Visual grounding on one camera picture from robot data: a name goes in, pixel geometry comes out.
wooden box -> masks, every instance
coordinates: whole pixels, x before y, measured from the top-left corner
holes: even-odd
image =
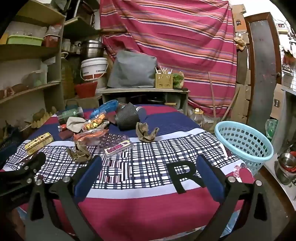
[[[27,151],[28,155],[32,155],[34,152],[40,150],[42,147],[51,143],[53,140],[54,139],[52,135],[49,132],[47,132],[28,142],[25,145],[25,150]]]
[[[172,89],[173,75],[172,74],[155,74],[156,89]]]

light blue plastic basket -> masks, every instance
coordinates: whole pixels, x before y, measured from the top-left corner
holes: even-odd
[[[242,159],[252,174],[270,160],[274,149],[270,141],[256,129],[235,121],[222,121],[215,127],[217,139]]]

door frame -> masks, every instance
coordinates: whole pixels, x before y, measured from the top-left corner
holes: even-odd
[[[252,108],[252,103],[253,103],[253,94],[254,94],[254,88],[255,88],[255,73],[256,73],[256,69],[255,69],[255,53],[254,53],[254,45],[253,45],[253,37],[252,37],[252,33],[251,33],[251,28],[250,28],[250,23],[252,22],[257,22],[257,21],[261,21],[261,20],[267,20],[269,27],[270,27],[270,31],[271,31],[271,35],[272,35],[272,40],[274,43],[274,53],[275,53],[275,58],[276,58],[276,72],[280,73],[279,76],[276,77],[276,83],[277,84],[281,84],[281,52],[279,50],[279,36],[276,30],[276,26],[274,24],[272,15],[270,12],[264,12],[264,13],[259,13],[256,15],[251,15],[248,17],[245,17],[245,22],[246,22],[246,26],[247,26],[247,31],[249,34],[249,67],[250,67],[250,71],[251,71],[251,98],[249,101],[249,109],[248,109],[248,114],[247,117],[249,117],[251,108]]]

striped curtain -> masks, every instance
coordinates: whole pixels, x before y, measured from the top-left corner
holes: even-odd
[[[189,104],[223,116],[235,92],[237,54],[228,1],[101,0],[101,28],[126,30],[104,35],[112,60],[121,49],[155,56],[159,65],[182,71]]]

metal bolt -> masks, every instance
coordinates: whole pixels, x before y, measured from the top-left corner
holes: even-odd
[[[233,183],[236,181],[235,177],[231,176],[231,177],[228,177],[228,181]]]
[[[256,180],[255,183],[256,183],[257,186],[262,186],[262,182],[260,180]]]
[[[63,182],[67,183],[70,181],[70,177],[69,176],[66,176],[66,177],[63,177]]]
[[[38,179],[37,181],[36,181],[36,185],[41,185],[41,183],[42,183],[42,180],[41,179]]]

